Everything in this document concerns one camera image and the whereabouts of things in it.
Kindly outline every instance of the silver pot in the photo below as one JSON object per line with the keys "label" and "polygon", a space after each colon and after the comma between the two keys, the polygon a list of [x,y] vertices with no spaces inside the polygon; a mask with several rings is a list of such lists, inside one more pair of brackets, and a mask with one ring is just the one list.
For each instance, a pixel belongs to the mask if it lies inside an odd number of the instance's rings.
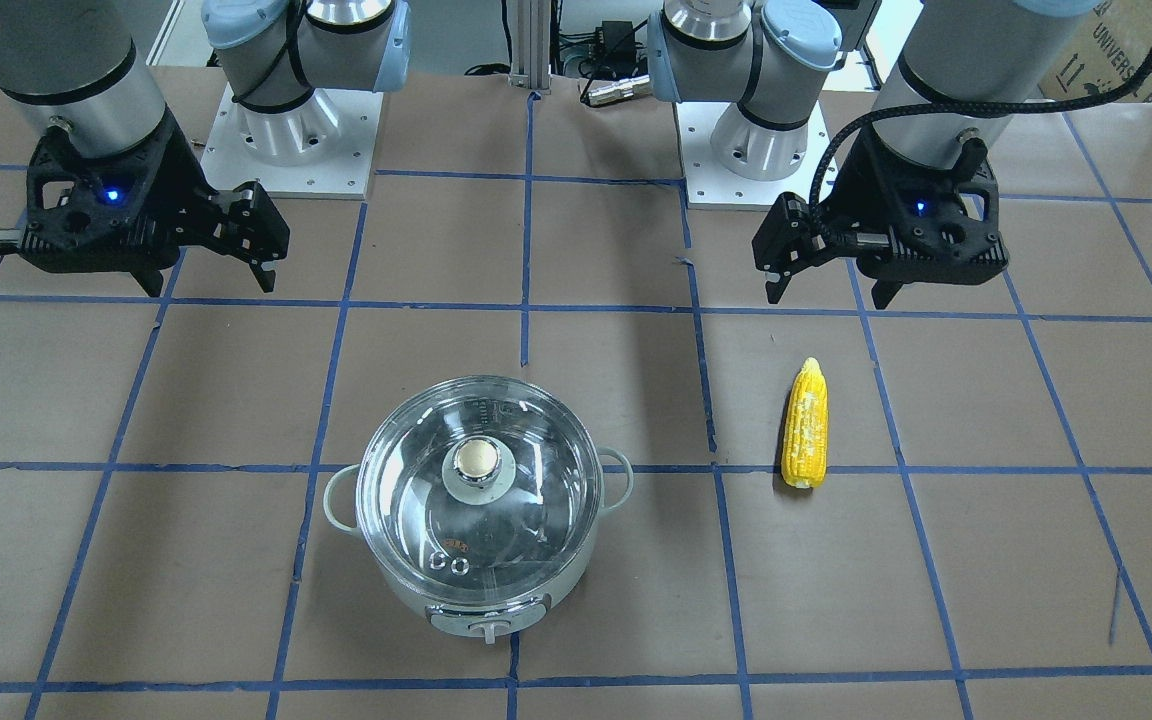
{"label": "silver pot", "polygon": [[[626,494],[605,505],[607,455]],[[357,526],[332,514],[332,493],[357,470]],[[634,488],[621,452],[594,447],[562,402],[531,384],[472,376],[403,402],[359,465],[323,497],[340,532],[365,539],[385,582],[439,630],[487,643],[544,617],[575,588],[598,521]]]}

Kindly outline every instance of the corn on the cob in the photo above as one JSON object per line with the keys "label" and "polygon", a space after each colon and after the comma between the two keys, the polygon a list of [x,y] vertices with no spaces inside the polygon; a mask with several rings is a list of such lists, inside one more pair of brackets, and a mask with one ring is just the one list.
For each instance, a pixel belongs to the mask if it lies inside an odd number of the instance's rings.
{"label": "corn on the cob", "polygon": [[820,364],[808,357],[794,379],[785,409],[781,438],[781,478],[796,488],[824,483],[829,449],[829,393]]}

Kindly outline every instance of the glass lid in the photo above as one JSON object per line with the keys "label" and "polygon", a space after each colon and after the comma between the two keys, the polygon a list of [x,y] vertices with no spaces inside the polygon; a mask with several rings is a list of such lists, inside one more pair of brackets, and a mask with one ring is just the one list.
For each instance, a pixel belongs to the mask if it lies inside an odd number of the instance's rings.
{"label": "glass lid", "polygon": [[529,596],[579,553],[602,473],[576,415],[511,378],[440,382],[394,410],[359,470],[364,536],[430,600]]}

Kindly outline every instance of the mounting plate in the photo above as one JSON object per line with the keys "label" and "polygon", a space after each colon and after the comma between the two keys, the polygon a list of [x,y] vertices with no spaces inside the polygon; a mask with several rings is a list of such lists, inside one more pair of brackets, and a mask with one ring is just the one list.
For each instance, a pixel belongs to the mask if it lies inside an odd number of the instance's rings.
{"label": "mounting plate", "polygon": [[[808,151],[799,168],[780,181],[751,181],[728,170],[718,161],[708,146],[708,136],[718,119],[732,103],[679,103],[679,151],[682,170],[687,177],[687,205],[706,210],[767,210],[781,192],[796,192],[806,197],[812,190],[812,173],[820,156],[829,145],[829,134],[824,128],[820,105],[812,108],[808,120]],[[820,199],[829,196],[838,167],[829,162],[829,174],[820,188]]]}
{"label": "mounting plate", "polygon": [[248,149],[238,132],[233,90],[225,86],[215,122],[202,151],[202,169],[213,187],[237,187],[257,179],[271,197],[319,197],[319,199],[365,200],[371,182],[371,159],[376,129],[380,127],[384,94],[361,90],[324,91],[340,113],[339,145],[332,156],[309,165],[280,167],[263,161]]}

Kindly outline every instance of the white pot handle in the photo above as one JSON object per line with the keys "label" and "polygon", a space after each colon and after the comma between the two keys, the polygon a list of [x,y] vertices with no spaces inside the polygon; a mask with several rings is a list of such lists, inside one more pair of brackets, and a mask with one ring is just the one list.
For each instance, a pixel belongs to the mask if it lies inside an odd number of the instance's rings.
{"label": "white pot handle", "polygon": [[328,487],[324,488],[323,492],[323,514],[328,516],[328,523],[332,523],[332,526],[340,530],[340,532],[358,539],[365,539],[362,537],[361,528],[347,525],[342,523],[342,521],[335,518],[335,515],[332,514],[332,491],[334,491],[340,479],[344,478],[348,473],[356,473],[358,468],[361,468],[361,465],[349,465],[347,469],[340,470],[339,473],[332,475],[332,479],[328,480]]}
{"label": "white pot handle", "polygon": [[631,464],[630,460],[623,454],[623,452],[616,450],[616,448],[614,447],[598,447],[596,449],[598,450],[598,454],[600,456],[607,455],[608,457],[616,457],[616,460],[621,461],[621,465],[626,467],[626,493],[621,495],[621,500],[617,500],[612,505],[604,505],[602,509],[599,511],[602,511],[602,514],[605,514],[606,511],[616,510],[620,506],[626,505],[626,500],[628,500],[628,498],[630,498],[631,493],[634,492],[634,465]]}

